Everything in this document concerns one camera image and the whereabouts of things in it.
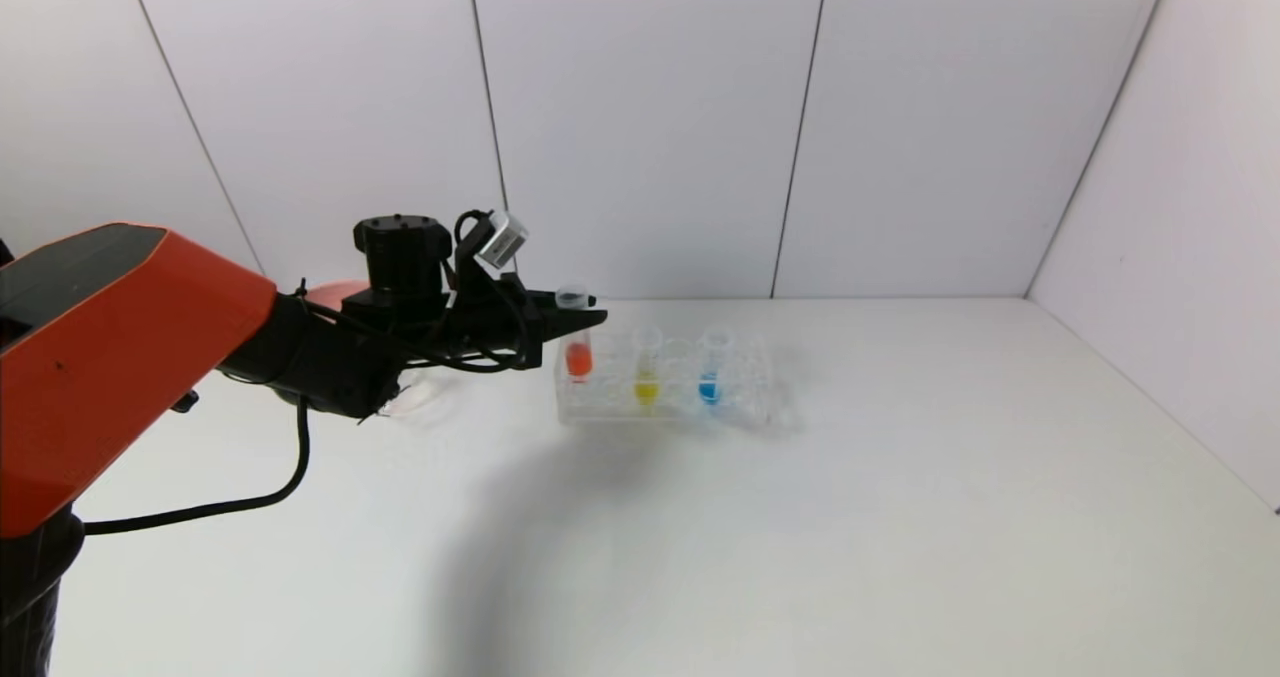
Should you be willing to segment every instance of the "yellow liquid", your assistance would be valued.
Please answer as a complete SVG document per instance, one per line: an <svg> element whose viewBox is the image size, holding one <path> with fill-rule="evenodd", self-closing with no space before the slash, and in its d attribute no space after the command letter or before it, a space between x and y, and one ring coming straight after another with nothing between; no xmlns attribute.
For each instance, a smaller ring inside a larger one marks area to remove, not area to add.
<svg viewBox="0 0 1280 677"><path fill-rule="evenodd" d="M649 407L658 402L658 376L654 372L636 372L636 402Z"/></svg>

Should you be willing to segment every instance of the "red liquid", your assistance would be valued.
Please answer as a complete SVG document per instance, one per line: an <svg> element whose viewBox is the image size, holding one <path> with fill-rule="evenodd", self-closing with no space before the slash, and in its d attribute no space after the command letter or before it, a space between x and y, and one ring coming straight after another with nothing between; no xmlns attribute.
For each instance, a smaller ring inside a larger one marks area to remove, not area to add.
<svg viewBox="0 0 1280 677"><path fill-rule="evenodd" d="M591 346L584 343L567 346L564 348L564 367L568 369L571 378L576 378L573 381L584 381L582 378L591 372Z"/></svg>

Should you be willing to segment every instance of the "test tube with red liquid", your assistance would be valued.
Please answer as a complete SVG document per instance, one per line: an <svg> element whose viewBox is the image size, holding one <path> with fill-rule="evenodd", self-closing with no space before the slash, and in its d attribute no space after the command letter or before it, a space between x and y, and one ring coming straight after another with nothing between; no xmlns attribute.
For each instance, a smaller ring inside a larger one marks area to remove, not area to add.
<svg viewBox="0 0 1280 677"><path fill-rule="evenodd" d="M556 307L588 308L590 294L585 285L563 285L556 291ZM564 371L571 381L586 381L591 372L591 334L590 330L572 331L564 335Z"/></svg>

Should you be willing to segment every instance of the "robotic arm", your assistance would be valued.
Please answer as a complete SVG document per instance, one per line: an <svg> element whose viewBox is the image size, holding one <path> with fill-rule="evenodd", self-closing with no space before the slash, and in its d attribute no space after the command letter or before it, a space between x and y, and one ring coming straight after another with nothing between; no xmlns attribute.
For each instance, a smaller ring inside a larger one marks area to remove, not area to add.
<svg viewBox="0 0 1280 677"><path fill-rule="evenodd" d="M97 227L0 270L4 676L47 669L58 584L86 534L73 500L160 413L191 408L210 370L296 404L305 439L307 410L369 417L404 370L529 370L545 340L604 323L502 271L526 235L506 212L466 212L453 234L370 218L355 228L370 287L342 308L160 227Z"/></svg>

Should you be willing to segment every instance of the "test tube with blue liquid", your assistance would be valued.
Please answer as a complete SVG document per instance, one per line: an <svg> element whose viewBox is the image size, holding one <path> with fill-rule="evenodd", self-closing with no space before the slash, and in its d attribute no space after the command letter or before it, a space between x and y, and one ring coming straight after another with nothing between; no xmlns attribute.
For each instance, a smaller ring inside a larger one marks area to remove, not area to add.
<svg viewBox="0 0 1280 677"><path fill-rule="evenodd" d="M698 395L705 404L718 404L724 398L721 380L732 354L733 340L733 331L728 328L710 328L698 340L701 360Z"/></svg>

